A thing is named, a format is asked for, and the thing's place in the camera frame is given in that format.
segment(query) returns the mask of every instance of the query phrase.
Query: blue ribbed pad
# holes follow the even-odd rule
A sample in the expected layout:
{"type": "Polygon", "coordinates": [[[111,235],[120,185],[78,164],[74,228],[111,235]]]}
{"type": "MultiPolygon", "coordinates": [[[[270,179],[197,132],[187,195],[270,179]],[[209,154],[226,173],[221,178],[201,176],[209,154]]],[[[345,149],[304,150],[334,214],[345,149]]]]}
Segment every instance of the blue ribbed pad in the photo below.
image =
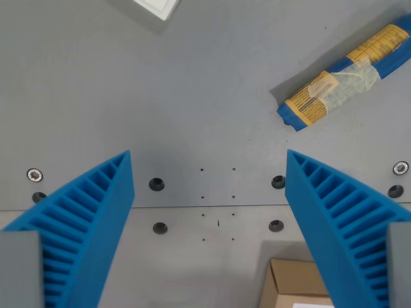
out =
{"type": "Polygon", "coordinates": [[[4,229],[40,233],[45,307],[97,307],[133,199],[126,151],[63,186],[4,229]]]}
{"type": "Polygon", "coordinates": [[[385,238],[411,212],[359,181],[288,150],[286,197],[336,308],[388,308],[385,238]]]}

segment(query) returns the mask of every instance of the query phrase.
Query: cardboard box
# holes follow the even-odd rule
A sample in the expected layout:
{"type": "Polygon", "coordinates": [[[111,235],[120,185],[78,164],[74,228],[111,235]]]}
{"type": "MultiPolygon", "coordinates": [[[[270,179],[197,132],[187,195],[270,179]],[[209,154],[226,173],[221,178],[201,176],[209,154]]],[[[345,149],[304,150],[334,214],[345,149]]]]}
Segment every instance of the cardboard box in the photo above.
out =
{"type": "Polygon", "coordinates": [[[259,308],[293,308],[295,304],[333,305],[314,262],[272,259],[259,308]]]}

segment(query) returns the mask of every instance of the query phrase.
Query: screw hole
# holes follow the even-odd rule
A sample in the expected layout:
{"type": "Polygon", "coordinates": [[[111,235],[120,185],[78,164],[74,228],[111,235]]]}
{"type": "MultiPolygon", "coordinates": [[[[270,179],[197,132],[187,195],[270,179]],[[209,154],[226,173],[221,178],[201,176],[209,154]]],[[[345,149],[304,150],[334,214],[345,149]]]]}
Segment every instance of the screw hole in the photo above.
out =
{"type": "Polygon", "coordinates": [[[280,232],[284,228],[284,223],[281,220],[273,220],[268,225],[271,232],[280,232]]]}
{"type": "Polygon", "coordinates": [[[388,190],[388,196],[390,198],[398,198],[404,193],[404,187],[401,185],[394,185],[391,186],[390,189],[388,190]]]}
{"type": "Polygon", "coordinates": [[[33,200],[34,203],[38,203],[41,200],[43,200],[45,197],[47,197],[45,193],[37,191],[31,196],[31,199],[33,200]]]}
{"type": "Polygon", "coordinates": [[[160,178],[152,178],[148,182],[148,186],[152,191],[162,191],[164,189],[164,181],[160,178]]]}
{"type": "Polygon", "coordinates": [[[156,234],[164,234],[168,231],[168,227],[165,223],[155,223],[153,226],[153,231],[156,234]]]}
{"type": "Polygon", "coordinates": [[[271,186],[275,189],[282,189],[285,187],[285,176],[277,175],[271,181],[271,186]]]}

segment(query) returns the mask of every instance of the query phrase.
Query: gray metal plate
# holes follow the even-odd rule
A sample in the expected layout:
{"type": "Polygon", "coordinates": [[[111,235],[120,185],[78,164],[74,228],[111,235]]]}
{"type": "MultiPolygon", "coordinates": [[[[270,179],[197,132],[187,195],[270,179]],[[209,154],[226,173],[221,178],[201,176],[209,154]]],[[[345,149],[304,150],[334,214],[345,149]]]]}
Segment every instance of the gray metal plate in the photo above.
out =
{"type": "Polygon", "coordinates": [[[299,133],[270,92],[281,101],[306,80],[284,81],[356,47],[406,12],[398,3],[182,0],[160,22],[132,0],[2,1],[0,209],[127,149],[135,207],[285,204],[270,182],[287,148],[411,201],[409,174],[392,173],[411,160],[411,63],[299,133]]]}

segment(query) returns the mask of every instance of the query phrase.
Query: bolt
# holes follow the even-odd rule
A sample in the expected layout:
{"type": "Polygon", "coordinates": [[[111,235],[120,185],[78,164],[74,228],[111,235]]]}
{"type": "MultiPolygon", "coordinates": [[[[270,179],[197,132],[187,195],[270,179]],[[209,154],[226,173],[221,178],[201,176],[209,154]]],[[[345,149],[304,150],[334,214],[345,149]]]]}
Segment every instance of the bolt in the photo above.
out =
{"type": "Polygon", "coordinates": [[[40,170],[33,168],[27,171],[27,177],[32,182],[39,182],[43,179],[43,174],[40,170]]]}
{"type": "Polygon", "coordinates": [[[394,168],[392,168],[392,171],[396,175],[403,175],[408,171],[408,163],[407,162],[398,162],[397,164],[394,165],[394,168]]]}

